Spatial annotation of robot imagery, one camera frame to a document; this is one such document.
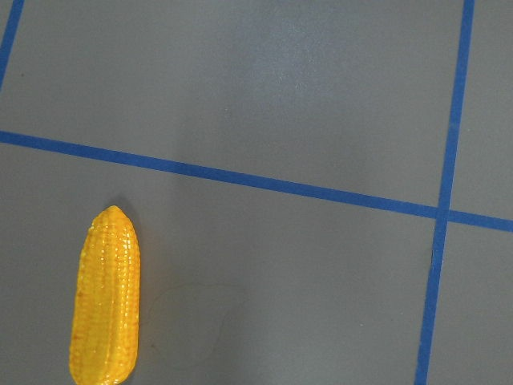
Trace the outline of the yellow toy corn cob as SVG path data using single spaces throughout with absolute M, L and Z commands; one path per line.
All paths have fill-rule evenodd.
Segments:
M 134 225 L 116 205 L 88 229 L 79 258 L 69 369 L 77 384 L 121 384 L 139 351 L 141 257 Z

